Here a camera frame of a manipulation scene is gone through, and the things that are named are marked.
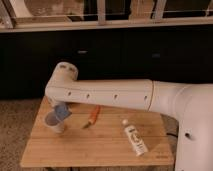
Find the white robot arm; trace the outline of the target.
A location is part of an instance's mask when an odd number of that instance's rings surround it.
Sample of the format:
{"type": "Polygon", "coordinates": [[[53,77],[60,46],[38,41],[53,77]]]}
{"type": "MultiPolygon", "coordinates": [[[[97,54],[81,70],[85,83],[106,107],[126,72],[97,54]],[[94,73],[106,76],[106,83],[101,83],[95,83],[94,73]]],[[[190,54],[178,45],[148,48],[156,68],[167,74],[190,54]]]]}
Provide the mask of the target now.
{"type": "Polygon", "coordinates": [[[213,171],[213,84],[80,80],[75,65],[60,62],[45,95],[52,106],[77,102],[168,115],[179,122],[175,171],[213,171]]]}

